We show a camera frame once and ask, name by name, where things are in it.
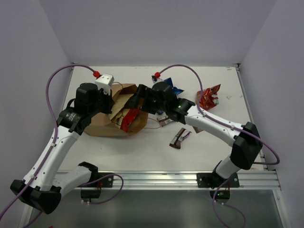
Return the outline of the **brown purple chocolate bar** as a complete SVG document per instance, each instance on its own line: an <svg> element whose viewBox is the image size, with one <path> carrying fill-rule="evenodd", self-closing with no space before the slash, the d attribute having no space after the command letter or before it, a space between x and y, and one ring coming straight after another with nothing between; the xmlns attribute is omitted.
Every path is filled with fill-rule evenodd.
<svg viewBox="0 0 304 228"><path fill-rule="evenodd" d="M175 149L181 148L181 143L189 136L191 135L191 131L181 128L178 133L174 136L174 138L171 140L169 146Z"/></svg>

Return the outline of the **dark chocolate bar wrapper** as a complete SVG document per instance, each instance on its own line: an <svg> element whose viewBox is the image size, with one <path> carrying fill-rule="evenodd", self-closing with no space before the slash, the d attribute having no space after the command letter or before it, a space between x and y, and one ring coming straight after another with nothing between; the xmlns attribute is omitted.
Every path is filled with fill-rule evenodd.
<svg viewBox="0 0 304 228"><path fill-rule="evenodd" d="M194 131L196 132L196 133L200 133L200 132L202 132L203 130L202 129L200 129L200 128L198 128L198 127L193 127L193 129L194 129Z"/></svg>

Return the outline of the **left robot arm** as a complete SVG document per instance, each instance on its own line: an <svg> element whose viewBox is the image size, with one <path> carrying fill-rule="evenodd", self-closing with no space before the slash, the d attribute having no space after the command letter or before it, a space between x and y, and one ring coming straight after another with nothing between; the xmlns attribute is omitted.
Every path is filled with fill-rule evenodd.
<svg viewBox="0 0 304 228"><path fill-rule="evenodd" d="M59 114L54 132L33 168L10 186L21 202L45 214L52 213L74 188L82 184L92 187L99 180L98 168L88 162L80 163L63 178L57 176L57 171L91 119L98 113L111 113L114 105L111 87L82 83L72 103Z"/></svg>

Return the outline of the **red chip bag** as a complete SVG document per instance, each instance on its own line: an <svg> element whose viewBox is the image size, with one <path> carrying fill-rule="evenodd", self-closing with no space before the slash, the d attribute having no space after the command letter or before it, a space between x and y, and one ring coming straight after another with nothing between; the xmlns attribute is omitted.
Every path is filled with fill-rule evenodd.
<svg viewBox="0 0 304 228"><path fill-rule="evenodd" d="M139 108L123 109L120 129L127 133L129 131L129 125L137 117L139 112Z"/></svg>

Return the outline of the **brown paper bag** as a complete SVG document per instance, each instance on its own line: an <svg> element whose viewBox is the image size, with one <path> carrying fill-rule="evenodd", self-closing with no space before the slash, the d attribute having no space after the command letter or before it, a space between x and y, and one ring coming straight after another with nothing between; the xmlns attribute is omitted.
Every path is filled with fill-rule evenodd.
<svg viewBox="0 0 304 228"><path fill-rule="evenodd" d="M112 86L112 98L114 102L117 100L119 95L132 94L137 90L135 84L115 84ZM86 127L85 133L90 136L97 137L123 137L137 134L142 129L149 129L147 122L150 119L148 113L140 110L137 117L129 125L129 131L126 133L120 129L121 125L118 126L111 122L109 118L110 114L98 113L91 121L91 124Z"/></svg>

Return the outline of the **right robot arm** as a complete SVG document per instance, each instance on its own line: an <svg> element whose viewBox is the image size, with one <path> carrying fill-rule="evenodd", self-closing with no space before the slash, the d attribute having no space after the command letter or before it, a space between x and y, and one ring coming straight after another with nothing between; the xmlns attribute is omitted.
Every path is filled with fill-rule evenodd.
<svg viewBox="0 0 304 228"><path fill-rule="evenodd" d="M230 155L216 165L210 177L219 187L239 170L249 170L262 149L253 123L242 125L213 115L188 99L178 98L165 82L158 82L151 88L140 84L127 107L149 114L163 111L171 120L202 129L229 145Z"/></svg>

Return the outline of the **brown chocolate bar wrapper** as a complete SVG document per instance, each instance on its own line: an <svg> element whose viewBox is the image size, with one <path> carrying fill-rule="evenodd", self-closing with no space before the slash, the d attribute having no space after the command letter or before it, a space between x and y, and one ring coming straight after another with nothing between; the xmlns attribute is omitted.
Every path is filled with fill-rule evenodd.
<svg viewBox="0 0 304 228"><path fill-rule="evenodd" d="M156 119L161 127L164 127L164 126L168 125L169 123L173 122L173 120L168 116L157 117Z"/></svg>

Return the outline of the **blue snack bag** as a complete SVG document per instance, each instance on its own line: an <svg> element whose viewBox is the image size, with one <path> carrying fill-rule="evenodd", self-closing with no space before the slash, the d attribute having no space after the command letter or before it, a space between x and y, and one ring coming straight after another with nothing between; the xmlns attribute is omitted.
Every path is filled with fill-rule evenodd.
<svg viewBox="0 0 304 228"><path fill-rule="evenodd" d="M184 92L184 90L182 90L182 89L180 89L180 88L177 88L177 87L175 87L175 86L173 85L173 81L172 81L171 77L166 78L166 79L164 79L163 81L164 81L165 83L167 83L167 84L172 88L172 90L173 90L173 92L174 92L175 95L179 95L179 94L181 94L181 93Z"/></svg>

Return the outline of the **dark red snack bag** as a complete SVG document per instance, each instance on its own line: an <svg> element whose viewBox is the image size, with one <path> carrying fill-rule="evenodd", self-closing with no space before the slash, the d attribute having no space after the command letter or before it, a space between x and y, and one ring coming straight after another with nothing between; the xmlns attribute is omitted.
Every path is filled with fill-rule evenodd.
<svg viewBox="0 0 304 228"><path fill-rule="evenodd" d="M215 85L203 89L203 95L201 96L201 91L198 91L196 96L196 103L199 103L200 107L204 110L209 110L214 108L219 104L218 91L220 90L221 84Z"/></svg>

